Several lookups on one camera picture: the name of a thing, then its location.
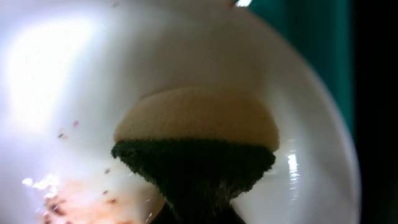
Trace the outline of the yellow green sponge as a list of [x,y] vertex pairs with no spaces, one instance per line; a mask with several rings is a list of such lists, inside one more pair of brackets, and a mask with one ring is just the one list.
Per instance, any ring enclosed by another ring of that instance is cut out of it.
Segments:
[[140,99],[111,155],[158,189],[165,203],[154,223],[241,223],[231,202],[272,168],[279,139],[255,95],[185,87]]

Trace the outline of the white plate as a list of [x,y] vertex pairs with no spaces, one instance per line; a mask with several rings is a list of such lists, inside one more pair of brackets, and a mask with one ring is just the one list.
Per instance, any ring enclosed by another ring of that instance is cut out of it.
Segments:
[[1,222],[154,223],[158,189],[111,155],[142,98],[255,95],[275,163],[231,202],[241,223],[358,223],[353,142],[312,67],[232,1],[2,1]]

